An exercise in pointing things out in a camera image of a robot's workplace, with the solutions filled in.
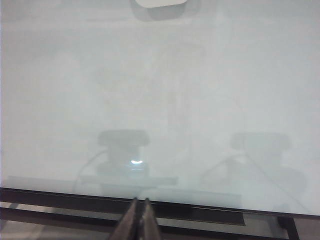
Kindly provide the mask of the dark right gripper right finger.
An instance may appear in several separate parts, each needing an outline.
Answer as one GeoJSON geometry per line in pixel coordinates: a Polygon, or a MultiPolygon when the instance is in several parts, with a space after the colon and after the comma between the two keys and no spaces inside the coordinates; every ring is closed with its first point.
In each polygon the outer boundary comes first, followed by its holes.
{"type": "Polygon", "coordinates": [[[141,215],[141,239],[142,240],[160,240],[161,230],[159,228],[155,211],[151,201],[146,198],[141,215]]]}

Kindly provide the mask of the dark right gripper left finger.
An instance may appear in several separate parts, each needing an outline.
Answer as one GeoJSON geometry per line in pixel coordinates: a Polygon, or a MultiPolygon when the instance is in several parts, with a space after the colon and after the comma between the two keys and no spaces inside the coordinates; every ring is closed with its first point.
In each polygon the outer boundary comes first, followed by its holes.
{"type": "Polygon", "coordinates": [[[142,206],[137,198],[129,204],[127,210],[117,222],[113,230],[114,240],[138,240],[142,206]]]}

